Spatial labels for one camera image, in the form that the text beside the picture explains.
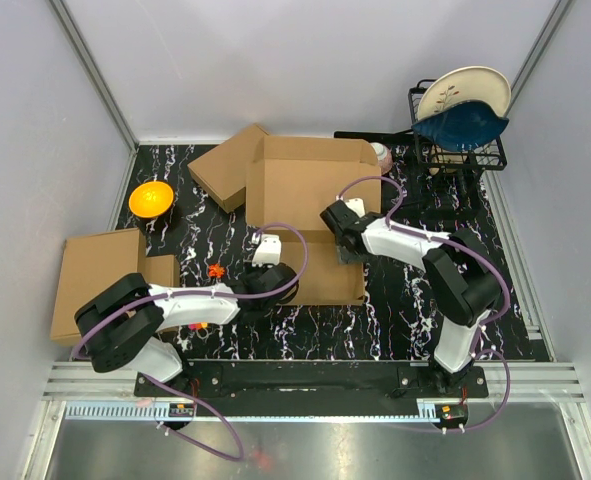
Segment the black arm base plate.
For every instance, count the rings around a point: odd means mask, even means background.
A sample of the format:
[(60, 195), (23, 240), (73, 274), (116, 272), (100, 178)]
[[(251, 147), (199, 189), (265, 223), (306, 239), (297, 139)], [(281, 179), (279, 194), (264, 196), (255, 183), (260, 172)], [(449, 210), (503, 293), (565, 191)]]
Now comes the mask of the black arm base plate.
[(426, 362), (192, 360), (167, 385), (219, 399), (245, 392), (376, 392), (395, 398), (486, 399), (484, 370), (449, 376)]

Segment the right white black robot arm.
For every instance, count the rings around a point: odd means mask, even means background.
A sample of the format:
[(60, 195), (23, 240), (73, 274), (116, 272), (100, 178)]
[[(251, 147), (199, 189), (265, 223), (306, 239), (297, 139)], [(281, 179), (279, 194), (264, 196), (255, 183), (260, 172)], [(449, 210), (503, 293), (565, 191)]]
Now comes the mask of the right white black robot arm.
[(422, 270), (443, 316), (424, 378), (441, 396), (461, 389), (473, 365), (482, 327), (510, 307), (510, 292), (484, 245), (468, 228), (428, 232), (381, 214), (356, 213), (338, 199), (320, 214), (345, 263), (387, 257)]

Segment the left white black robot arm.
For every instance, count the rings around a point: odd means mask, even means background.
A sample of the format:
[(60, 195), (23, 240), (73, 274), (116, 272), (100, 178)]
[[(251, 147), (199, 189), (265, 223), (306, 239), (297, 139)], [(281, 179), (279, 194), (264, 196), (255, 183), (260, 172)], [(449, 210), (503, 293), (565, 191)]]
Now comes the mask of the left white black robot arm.
[(159, 332), (253, 319), (290, 301), (298, 284), (299, 274), (284, 263), (251, 267), (232, 282), (186, 289), (127, 274), (76, 312), (81, 340), (72, 357), (88, 359), (97, 373), (128, 369), (148, 375), (165, 393), (178, 396), (189, 388), (191, 372)]

